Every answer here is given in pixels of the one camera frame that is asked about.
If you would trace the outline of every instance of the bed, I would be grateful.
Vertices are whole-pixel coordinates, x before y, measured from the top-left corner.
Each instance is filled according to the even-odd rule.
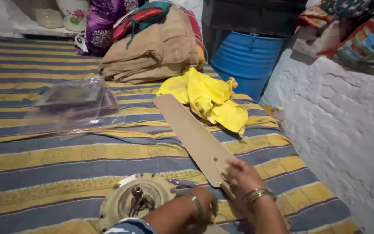
[[[121,105],[120,127],[64,139],[19,135],[27,107],[60,82],[92,76],[98,57],[79,56],[71,41],[0,37],[0,233],[98,233],[103,198],[122,178],[141,172],[193,179],[219,200],[216,223],[230,233],[250,224],[213,189],[152,103],[160,83],[108,85]],[[208,65],[204,73],[220,77]],[[356,233],[348,207],[299,159],[291,142],[247,95],[245,137],[205,125],[228,151],[255,165],[296,233]]]

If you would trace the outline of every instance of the plastic bag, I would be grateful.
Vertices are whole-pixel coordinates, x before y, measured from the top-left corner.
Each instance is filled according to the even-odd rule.
[[[22,135],[61,135],[116,127],[124,122],[104,78],[89,77],[53,86],[30,107]]]

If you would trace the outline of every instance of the bangle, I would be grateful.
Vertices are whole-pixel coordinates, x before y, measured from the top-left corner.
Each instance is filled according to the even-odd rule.
[[[191,200],[194,202],[197,208],[197,220],[198,221],[201,220],[203,218],[203,208],[199,202],[199,199],[197,199],[195,195],[188,193],[188,192],[182,192],[182,193],[175,195],[175,197],[181,197],[181,196],[186,196],[186,197],[191,198]]]
[[[273,194],[273,192],[266,190],[266,189],[255,189],[247,194],[245,194],[245,197],[248,200],[248,205],[252,206],[255,201],[260,198],[261,196],[269,195],[273,198],[273,200],[276,200],[276,196]]]

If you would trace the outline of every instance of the sleeve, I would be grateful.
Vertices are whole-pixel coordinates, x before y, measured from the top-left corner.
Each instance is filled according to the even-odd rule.
[[[142,219],[124,218],[115,224],[104,234],[128,233],[128,234],[157,234],[153,227]]]

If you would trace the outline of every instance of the hand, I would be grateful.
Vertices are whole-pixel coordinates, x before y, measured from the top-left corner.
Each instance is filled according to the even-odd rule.
[[[226,179],[233,186],[240,187],[245,193],[255,189],[266,189],[261,176],[254,167],[243,160],[228,159],[226,163]]]
[[[188,189],[187,192],[193,194],[197,197],[197,200],[202,205],[203,219],[199,221],[209,222],[211,221],[211,216],[216,215],[217,212],[217,199],[208,189],[203,187],[194,187]]]

